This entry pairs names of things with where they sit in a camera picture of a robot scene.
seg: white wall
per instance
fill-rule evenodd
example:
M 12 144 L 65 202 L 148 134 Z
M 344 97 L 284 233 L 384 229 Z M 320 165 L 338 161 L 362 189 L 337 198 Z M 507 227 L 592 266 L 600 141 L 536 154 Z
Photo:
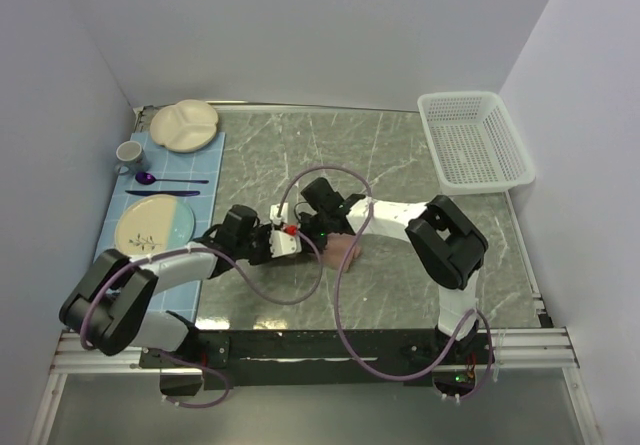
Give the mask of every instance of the white wall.
M 133 114 L 67 0 L 0 0 L 0 442 L 24 443 Z
M 607 444 L 638 443 L 640 0 L 551 0 L 502 89 L 538 169 L 515 194 Z
M 71 0 L 134 106 L 499 90 L 548 0 Z

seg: pink object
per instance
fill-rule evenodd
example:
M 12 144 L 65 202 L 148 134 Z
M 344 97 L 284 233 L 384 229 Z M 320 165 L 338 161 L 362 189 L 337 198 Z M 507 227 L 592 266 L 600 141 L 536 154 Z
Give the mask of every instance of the pink object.
M 344 258 L 344 254 L 353 242 L 353 235 L 345 235 L 341 233 L 330 233 L 327 236 L 327 247 L 322 252 L 322 262 L 329 268 L 337 270 L 340 267 L 340 262 Z M 344 271 L 348 271 L 351 263 L 360 256 L 362 253 L 362 247 L 356 245 L 351 253 L 344 267 Z

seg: marble tabletop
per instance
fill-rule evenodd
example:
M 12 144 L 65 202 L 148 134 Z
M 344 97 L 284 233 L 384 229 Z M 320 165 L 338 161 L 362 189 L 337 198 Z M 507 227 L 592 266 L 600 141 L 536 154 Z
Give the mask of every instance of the marble tabletop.
M 140 114 L 148 128 L 156 108 Z M 263 220 L 289 180 L 316 164 L 340 164 L 367 177 L 374 196 L 396 202 L 429 201 L 439 193 L 420 115 L 310 107 L 236 106 L 219 109 L 227 134 L 214 221 L 231 205 L 254 208 Z M 340 172 L 323 175 L 343 196 L 362 192 Z M 294 187 L 290 203 L 314 176 Z M 539 327 L 531 285 L 504 194 L 455 197 L 454 201 L 489 241 L 478 279 L 479 308 L 496 328 Z M 438 290 L 409 243 L 365 236 L 363 252 L 343 278 L 341 312 L 348 328 L 431 328 L 437 322 Z M 249 267 L 262 289 L 293 298 L 313 283 L 317 264 L 309 257 Z M 205 329 L 332 329 L 333 270 L 317 292 L 295 306 L 256 296 L 233 271 L 203 284 L 197 325 Z

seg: blue placemat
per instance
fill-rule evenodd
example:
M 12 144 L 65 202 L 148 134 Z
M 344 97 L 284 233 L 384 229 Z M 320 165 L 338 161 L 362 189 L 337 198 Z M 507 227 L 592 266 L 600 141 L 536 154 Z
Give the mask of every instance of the blue placemat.
M 194 236 L 201 236 L 213 220 L 213 206 L 222 165 L 224 133 L 218 133 L 209 145 L 193 153 L 170 152 L 153 143 L 148 132 L 134 133 L 131 135 L 131 140 L 142 144 L 151 162 L 149 172 L 156 178 L 206 179 L 209 183 L 156 182 L 153 185 L 140 185 L 131 175 L 118 177 L 98 239 L 96 257 L 103 251 L 114 248 L 118 220 L 129 206 L 145 198 L 129 195 L 125 190 L 200 190 L 200 195 L 197 197 L 179 199 L 193 209 L 196 217 Z M 201 282 L 185 283 L 156 295 L 151 300 L 149 311 L 172 310 L 191 321 L 195 320 L 200 285 Z

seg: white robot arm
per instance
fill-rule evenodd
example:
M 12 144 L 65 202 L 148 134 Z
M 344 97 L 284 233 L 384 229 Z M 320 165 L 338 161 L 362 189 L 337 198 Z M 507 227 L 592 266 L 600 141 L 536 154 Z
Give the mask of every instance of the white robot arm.
M 372 200 L 362 195 L 345 200 L 324 178 L 316 179 L 301 193 L 315 214 L 303 212 L 298 221 L 286 205 L 282 214 L 274 206 L 271 223 L 261 225 L 255 211 L 235 205 L 215 228 L 215 234 L 212 231 L 213 235 L 207 233 L 184 249 L 170 252 L 173 256 L 169 258 L 154 260 L 151 256 L 151 263 L 123 275 L 114 287 L 119 294 L 105 297 L 93 313 L 89 340 L 107 355 L 119 353 L 129 345 L 176 351 L 194 326 L 171 313 L 147 312 L 153 295 L 229 270 L 231 265 L 219 260 L 219 253 L 234 261 L 248 259 L 256 265 L 279 256 L 308 252 L 292 228 L 304 231 L 323 250 L 328 233 L 353 234 L 362 227 Z M 477 272 L 488 248 L 486 239 L 444 196 L 414 204 L 374 200 L 373 208 L 373 218 L 363 233 L 413 245 L 427 273 L 439 285 L 437 328 L 452 336 L 464 314 L 475 309 Z M 61 321 L 80 330 L 96 290 L 129 261 L 129 257 L 115 250 L 104 252 L 63 305 Z M 476 322 L 468 321 L 456 339 L 463 340 L 475 326 Z

